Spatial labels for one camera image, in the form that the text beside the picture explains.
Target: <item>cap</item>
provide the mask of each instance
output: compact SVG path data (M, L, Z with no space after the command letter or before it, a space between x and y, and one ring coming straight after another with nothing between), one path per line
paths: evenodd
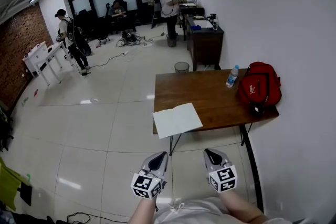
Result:
M58 11L57 11L57 13L55 14L55 18L56 17L58 17L58 16L64 16L65 15L65 13L67 13L64 9L59 9Z

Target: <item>red backpack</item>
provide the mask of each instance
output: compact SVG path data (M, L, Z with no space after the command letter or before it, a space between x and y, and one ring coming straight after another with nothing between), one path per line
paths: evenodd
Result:
M240 81L238 93L244 103L253 106L253 112L262 113L264 106L275 105L280 101L280 86L280 78L271 65L254 62Z

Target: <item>red brick wall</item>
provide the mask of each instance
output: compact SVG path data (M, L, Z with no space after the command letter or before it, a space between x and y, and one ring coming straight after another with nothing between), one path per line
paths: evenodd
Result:
M10 109L31 80L22 59L43 41L47 46L53 43L38 4L0 25L0 100Z

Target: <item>notebook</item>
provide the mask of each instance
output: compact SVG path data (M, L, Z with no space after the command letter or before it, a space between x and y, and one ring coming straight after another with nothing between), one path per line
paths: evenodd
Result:
M160 139L203 126L192 103L155 112L153 116Z

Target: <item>white desk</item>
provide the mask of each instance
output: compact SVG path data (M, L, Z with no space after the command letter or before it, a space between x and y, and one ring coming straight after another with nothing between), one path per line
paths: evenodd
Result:
M59 65L59 68L62 68L62 65L61 63L59 62L58 58L57 58L57 55L56 55L56 52L61 48L61 46L63 45L62 42L60 43L57 43L57 44L53 44L51 45L50 47L48 47L48 50L50 50L51 48L51 51L48 52L48 51L44 51L42 54L40 54L39 56L39 60L35 62L35 69L36 69L36 72L40 73L42 75L42 77L44 78L45 82L47 83L47 85L49 86L50 83L49 81L47 80L47 78L44 76L42 70L40 69L40 66L43 65L44 63L47 64L47 66L50 68L51 70L51 73L55 76L55 78L57 79L58 83L61 83L60 79L58 78L58 76L56 75L55 71L53 70L53 68L51 67L50 63L49 63L49 59L51 59L53 56L56 60L56 62L58 63ZM71 58L70 58L70 55L68 54L68 52L66 51L65 47L63 46L63 50L65 51L66 55L67 55L67 58L69 59L69 61L71 62L71 65L73 65L72 61L71 61Z

